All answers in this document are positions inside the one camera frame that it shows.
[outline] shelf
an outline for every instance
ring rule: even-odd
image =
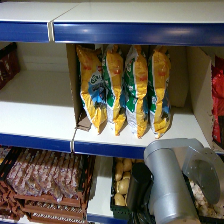
[[[173,113],[171,127],[161,139],[196,138],[204,147],[209,147],[191,110],[173,107],[171,111]],[[143,159],[144,149],[154,140],[151,130],[148,130],[142,139],[137,139],[128,125],[121,131],[120,136],[114,136],[106,124],[100,135],[97,135],[93,128],[89,132],[77,130],[74,150],[84,154]]]
[[[51,22],[77,5],[71,3],[0,3],[0,41],[49,42]]]
[[[70,152],[75,118],[68,73],[20,72],[1,90],[0,108],[0,144]]]
[[[93,183],[87,208],[89,222],[126,224],[126,220],[113,218],[110,210],[110,196],[112,183],[112,163],[110,157],[96,157],[93,173]]]
[[[54,20],[55,41],[218,46],[223,8],[224,2],[85,2]]]

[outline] packaged food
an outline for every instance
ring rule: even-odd
[[[50,172],[50,169],[51,169],[51,165],[54,161],[54,157],[55,157],[55,152],[52,152],[51,155],[50,155],[50,158],[49,160],[47,161],[43,171],[39,174],[40,177],[41,177],[41,181],[40,181],[40,186],[42,188],[42,191],[45,190],[46,186],[45,186],[45,181],[46,181],[46,178],[48,177],[49,175],[49,172]]]
[[[10,170],[8,176],[7,176],[7,181],[8,183],[12,186],[13,184],[13,180],[16,177],[23,161],[25,160],[27,154],[29,152],[29,149],[27,149],[25,152],[21,152],[17,161],[15,162],[14,166],[12,167],[12,169]]]
[[[66,181],[65,178],[66,178],[66,174],[68,171],[69,161],[70,161],[70,153],[67,153],[65,156],[65,161],[63,163],[63,166],[61,167],[60,174],[58,177],[58,179],[59,179],[58,185],[63,194],[65,193],[65,181]]]
[[[103,80],[106,85],[107,119],[115,135],[119,135],[126,120],[123,63],[118,45],[108,45],[102,60]]]
[[[69,184],[71,183],[71,180],[72,180],[72,171],[73,171],[74,161],[75,161],[75,155],[72,153],[70,161],[69,161],[69,165],[68,165],[68,171],[65,177],[65,187],[63,192],[65,197],[67,198],[71,198],[73,196],[69,190]]]
[[[91,50],[77,45],[76,51],[80,62],[80,96],[83,108],[99,133],[100,125],[107,119],[101,49]]]
[[[12,182],[12,186],[14,188],[14,190],[19,194],[20,193],[20,186],[22,184],[22,180],[23,180],[23,176],[26,173],[29,161],[31,160],[31,153],[28,153],[27,157],[25,158],[25,160],[22,162],[21,167],[19,168],[19,171],[16,175],[16,177],[14,178],[13,182]]]
[[[54,178],[53,177],[55,175],[55,170],[57,168],[57,164],[58,164],[58,157],[55,157],[53,165],[52,165],[51,170],[49,172],[49,175],[46,179],[44,193],[47,193],[51,189],[52,184],[54,184]]]
[[[219,67],[222,67],[221,60],[218,59],[218,61]],[[214,116],[213,140],[220,147],[224,148],[224,74],[222,69],[214,66],[212,66],[212,99],[212,113]]]
[[[52,183],[51,188],[49,190],[50,194],[57,200],[57,202],[60,202],[63,198],[63,194],[59,187],[59,174],[64,162],[64,158],[65,158],[65,153],[61,153],[61,156],[59,158],[58,165],[54,174],[54,182]]]
[[[171,63],[166,47],[154,50],[149,59],[148,98],[151,129],[160,138],[170,124],[170,103],[168,83]]]
[[[140,45],[131,46],[128,52],[124,83],[127,121],[132,132],[141,138],[148,124],[148,69],[146,57]]]

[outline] packaged sausage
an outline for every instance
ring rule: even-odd
[[[25,175],[23,177],[21,177],[21,180],[22,180],[21,184],[17,187],[18,194],[26,195],[27,191],[29,190],[29,187],[26,185],[26,175],[28,174],[30,167],[32,167],[33,160],[34,160],[34,156],[31,157],[31,159],[27,165],[27,170],[26,170]]]
[[[12,169],[10,170],[8,176],[7,176],[7,181],[8,183],[12,186],[12,182],[14,180],[14,178],[16,177],[19,168],[21,167],[23,161],[25,160],[27,154],[29,152],[29,149],[26,149],[26,151],[23,153],[23,151],[20,153],[18,159],[16,160],[14,166],[12,167]]]
[[[39,192],[39,195],[42,194],[42,189],[38,182],[38,171],[39,171],[40,165],[42,164],[45,158],[46,153],[47,151],[45,150],[42,151],[41,156],[39,157],[39,160],[33,169],[33,173],[31,174],[30,179],[27,181],[29,183],[30,189],[32,189],[33,191],[35,189],[37,192]]]
[[[75,155],[72,153],[70,161],[69,161],[68,171],[65,177],[65,188],[63,192],[65,197],[67,198],[71,198],[73,196],[69,190],[69,185],[72,180],[72,171],[73,171],[74,162],[75,162]]]
[[[28,153],[26,159],[22,162],[21,167],[19,168],[19,171],[16,175],[16,177],[14,178],[13,182],[12,182],[12,186],[14,188],[14,190],[19,194],[19,190],[20,190],[20,186],[23,180],[23,176],[26,173],[26,169],[28,167],[29,161],[31,159],[31,154]]]
[[[80,62],[80,81],[83,107],[90,122],[100,132],[100,125],[107,119],[105,87],[102,80],[101,49],[91,50],[76,46]]]
[[[70,153],[67,153],[65,156],[64,163],[60,169],[60,174],[58,177],[58,185],[61,189],[61,192],[64,194],[65,192],[65,177],[68,171],[68,165],[69,165],[69,160],[70,160]]]
[[[63,198],[63,194],[58,184],[59,184],[59,173],[63,165],[64,158],[65,158],[65,153],[61,153],[61,156],[59,158],[58,165],[54,174],[54,182],[52,183],[51,188],[49,190],[50,194],[57,200],[57,202],[60,202]]]
[[[160,138],[170,124],[168,83],[171,63],[166,47],[158,47],[149,59],[148,98],[151,129]]]
[[[45,186],[45,181],[46,181],[46,178],[48,177],[49,175],[49,172],[50,172],[50,169],[51,169],[51,165],[54,161],[54,157],[55,157],[55,152],[52,152],[51,155],[50,155],[50,158],[48,159],[44,169],[39,173],[40,175],[40,186],[42,188],[42,191],[45,190],[46,186]]]
[[[123,64],[118,45],[108,45],[102,60],[103,80],[106,86],[107,119],[115,135],[119,135],[126,120]]]
[[[125,61],[124,83],[128,125],[132,133],[141,138],[148,125],[148,69],[146,56],[140,45],[131,46],[128,52]]]
[[[54,175],[55,175],[55,170],[57,168],[57,164],[58,164],[58,157],[55,157],[53,165],[52,165],[51,170],[49,172],[49,175],[46,179],[44,193],[47,193],[51,189],[52,184],[54,184]]]
[[[40,152],[37,151],[34,157],[34,160],[32,162],[32,164],[29,166],[27,172],[26,172],[26,176],[24,177],[25,179],[25,186],[26,186],[26,192],[24,192],[25,195],[33,195],[33,196],[37,196],[38,192],[37,190],[33,190],[31,187],[30,182],[32,182],[32,172],[35,168],[35,165],[37,164],[38,160],[40,158]]]

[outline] snack bag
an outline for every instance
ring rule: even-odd
[[[90,122],[97,128],[107,119],[105,88],[102,80],[101,49],[91,50],[76,46],[80,62],[80,80],[83,108]]]
[[[126,61],[124,82],[126,89],[126,114],[132,132],[141,138],[148,124],[147,83],[148,69],[140,45],[131,46]]]
[[[170,124],[170,103],[168,83],[171,63],[166,47],[154,50],[149,59],[148,98],[151,129],[156,138],[160,138]]]
[[[108,45],[103,56],[103,79],[106,85],[107,118],[117,136],[126,120],[123,91],[123,58],[118,45]]]

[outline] chip bag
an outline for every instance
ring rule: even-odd
[[[101,49],[91,50],[77,45],[76,51],[80,62],[80,96],[83,108],[99,133],[100,125],[107,119]]]
[[[146,57],[140,45],[131,46],[128,52],[125,61],[124,83],[128,125],[132,132],[141,138],[148,124],[148,69]]]
[[[155,49],[149,59],[148,98],[151,129],[160,138],[170,124],[168,83],[171,63],[166,47]]]
[[[108,45],[103,56],[103,79],[106,85],[107,118],[117,136],[126,120],[123,91],[123,58],[118,45]]]

